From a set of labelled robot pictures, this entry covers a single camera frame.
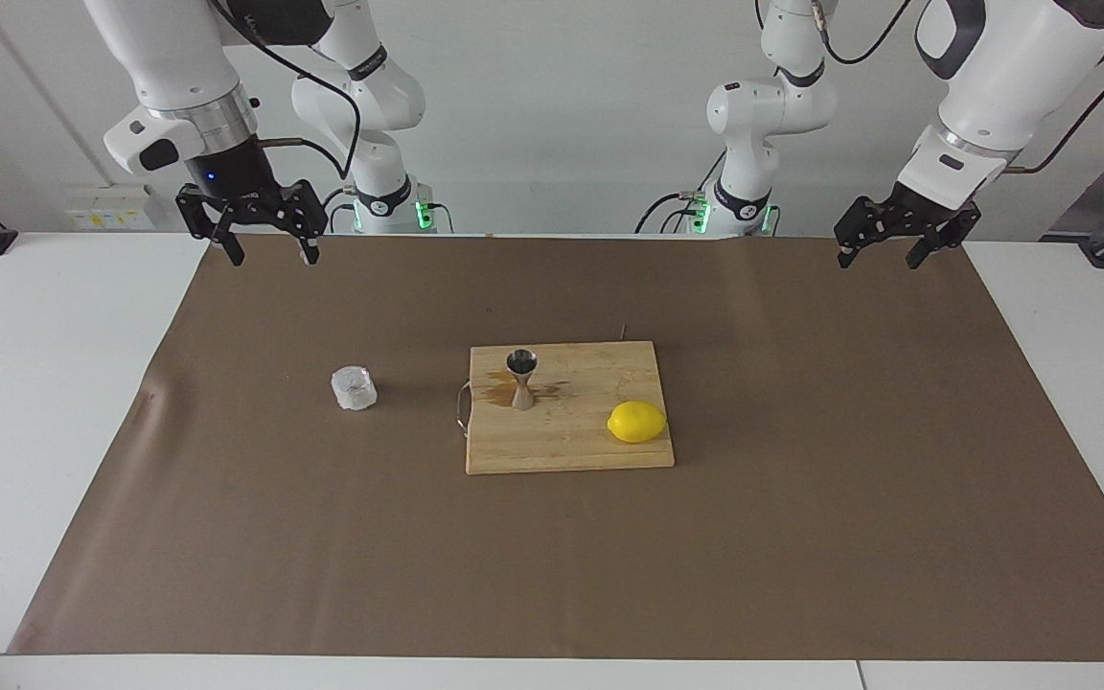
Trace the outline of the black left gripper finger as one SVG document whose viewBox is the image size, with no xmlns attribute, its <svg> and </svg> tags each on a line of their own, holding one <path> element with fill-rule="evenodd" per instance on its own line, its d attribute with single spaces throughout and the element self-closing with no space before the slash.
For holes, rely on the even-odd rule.
<svg viewBox="0 0 1104 690">
<path fill-rule="evenodd" d="M 907 269 L 917 267 L 940 250 L 959 248 L 977 226 L 981 211 L 977 206 L 964 206 L 954 217 L 946 221 L 928 221 L 917 230 L 919 240 L 907 251 Z"/>
<path fill-rule="evenodd" d="M 834 237 L 839 245 L 837 261 L 847 269 L 858 258 L 860 250 L 885 240 L 882 219 L 885 206 L 871 197 L 856 197 L 839 221 L 834 224 Z"/>
</svg>

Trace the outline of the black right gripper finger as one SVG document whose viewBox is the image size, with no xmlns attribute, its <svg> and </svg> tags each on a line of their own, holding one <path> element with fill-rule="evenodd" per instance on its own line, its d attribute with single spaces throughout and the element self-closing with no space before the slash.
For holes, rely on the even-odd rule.
<svg viewBox="0 0 1104 690">
<path fill-rule="evenodd" d="M 206 197 L 198 187 L 181 187 L 176 193 L 176 206 L 190 236 L 206 240 L 222 250 L 232 266 L 242 265 L 244 250 L 232 231 L 237 221 L 237 208 L 231 201 Z"/>
<path fill-rule="evenodd" d="M 308 180 L 279 188 L 279 195 L 270 202 L 270 226 L 298 241 L 304 263 L 319 262 L 318 244 L 328 227 L 328 215 Z"/>
</svg>

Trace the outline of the steel double jigger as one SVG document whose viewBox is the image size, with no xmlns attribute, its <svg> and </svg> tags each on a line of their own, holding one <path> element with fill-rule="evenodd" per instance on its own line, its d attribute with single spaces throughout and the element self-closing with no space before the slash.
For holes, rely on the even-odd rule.
<svg viewBox="0 0 1104 690">
<path fill-rule="evenodd" d="M 529 385 L 529 379 L 537 370 L 538 357 L 533 351 L 514 349 L 505 358 L 505 367 L 516 381 L 516 392 L 510 406 L 518 411 L 530 410 L 534 406 L 535 396 Z"/>
</svg>

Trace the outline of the yellow lemon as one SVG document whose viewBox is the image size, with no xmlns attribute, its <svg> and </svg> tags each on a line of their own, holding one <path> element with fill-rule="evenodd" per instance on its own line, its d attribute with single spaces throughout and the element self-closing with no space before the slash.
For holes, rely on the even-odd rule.
<svg viewBox="0 0 1104 690">
<path fill-rule="evenodd" d="M 611 410 L 606 428 L 614 438 L 623 443 L 645 443 L 654 440 L 667 427 L 665 412 L 652 402 L 631 399 L 620 402 Z"/>
</svg>

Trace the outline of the wooden cutting board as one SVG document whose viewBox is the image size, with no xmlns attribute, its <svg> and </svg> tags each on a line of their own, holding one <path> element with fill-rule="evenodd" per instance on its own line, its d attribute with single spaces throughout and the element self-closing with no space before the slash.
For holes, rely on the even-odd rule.
<svg viewBox="0 0 1104 690">
<path fill-rule="evenodd" d="M 463 420 L 466 473 L 530 474 L 675 467 L 670 429 L 628 443 L 608 429 L 620 403 L 652 403 L 664 412 L 664 390 L 652 341 L 530 344 L 537 358 L 529 388 L 534 405 L 512 407 L 517 381 L 507 368 L 514 344 L 473 346 Z"/>
</svg>

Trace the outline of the brown paper table mat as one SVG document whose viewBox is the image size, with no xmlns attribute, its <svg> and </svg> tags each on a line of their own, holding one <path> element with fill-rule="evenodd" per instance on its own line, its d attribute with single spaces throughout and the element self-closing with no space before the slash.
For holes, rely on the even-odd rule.
<svg viewBox="0 0 1104 690">
<path fill-rule="evenodd" d="M 9 650 L 1104 662 L 1104 493 L 967 255 L 245 238 Z M 473 346 L 652 341 L 675 467 L 471 476 Z M 335 402 L 338 368 L 379 399 Z"/>
</svg>

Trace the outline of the white wall socket strip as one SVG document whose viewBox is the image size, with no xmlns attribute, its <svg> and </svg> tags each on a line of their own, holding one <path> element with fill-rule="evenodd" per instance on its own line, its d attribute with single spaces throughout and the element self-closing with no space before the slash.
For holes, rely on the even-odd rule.
<svg viewBox="0 0 1104 690">
<path fill-rule="evenodd" d="M 70 185 L 64 193 L 64 211 L 74 230 L 153 232 L 163 217 L 146 185 Z"/>
</svg>

